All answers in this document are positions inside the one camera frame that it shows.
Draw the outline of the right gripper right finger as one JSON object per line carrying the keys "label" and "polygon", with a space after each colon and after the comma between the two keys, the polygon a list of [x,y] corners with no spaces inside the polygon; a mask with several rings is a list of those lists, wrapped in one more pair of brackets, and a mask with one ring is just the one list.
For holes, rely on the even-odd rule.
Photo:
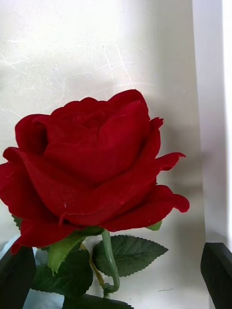
{"label": "right gripper right finger", "polygon": [[215,308],[232,309],[232,253],[224,243],[204,245],[201,274]]}

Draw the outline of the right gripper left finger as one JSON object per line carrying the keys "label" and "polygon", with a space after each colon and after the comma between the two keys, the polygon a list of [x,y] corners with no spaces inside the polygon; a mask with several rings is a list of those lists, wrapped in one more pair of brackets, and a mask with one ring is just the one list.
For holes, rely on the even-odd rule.
{"label": "right gripper left finger", "polygon": [[36,273],[32,248],[22,247],[17,254],[8,250],[0,260],[0,307],[21,309]]}

